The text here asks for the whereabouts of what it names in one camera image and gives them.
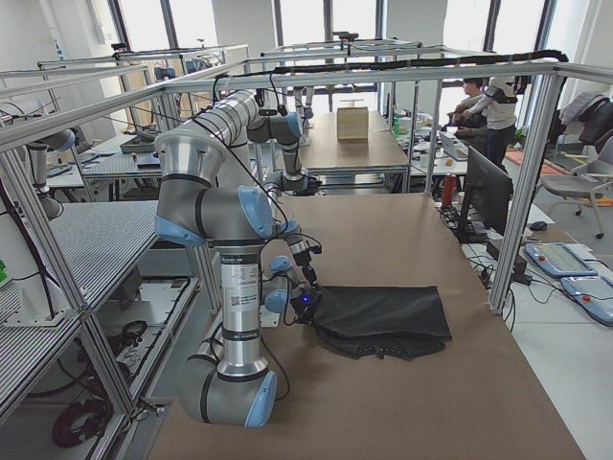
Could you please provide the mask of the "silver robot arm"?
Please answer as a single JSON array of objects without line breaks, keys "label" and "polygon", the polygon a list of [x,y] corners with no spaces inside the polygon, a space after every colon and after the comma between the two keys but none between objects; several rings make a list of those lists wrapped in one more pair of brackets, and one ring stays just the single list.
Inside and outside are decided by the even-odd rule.
[{"label": "silver robot arm", "polygon": [[232,247],[254,246],[275,237],[291,237],[300,231],[287,218],[275,222],[270,209],[282,191],[308,189],[308,177],[299,157],[303,129],[297,113],[270,111],[260,92],[239,90],[193,116],[181,129],[191,137],[191,150],[201,156],[196,161],[196,171],[204,190],[212,187],[212,181],[229,157],[245,173],[250,173],[238,157],[241,137],[256,144],[273,139],[284,153],[284,171],[269,175],[267,182],[259,182],[255,188],[224,188],[222,191],[231,198],[228,204],[221,202],[220,194],[214,195],[211,205],[196,202],[192,246],[207,242]]},{"label": "silver robot arm", "polygon": [[187,359],[181,404],[199,422],[262,427],[278,379],[261,350],[261,251],[282,227],[260,188],[215,186],[227,149],[212,135],[180,126],[158,135],[155,148],[163,171],[157,235],[220,254],[220,328]]}]

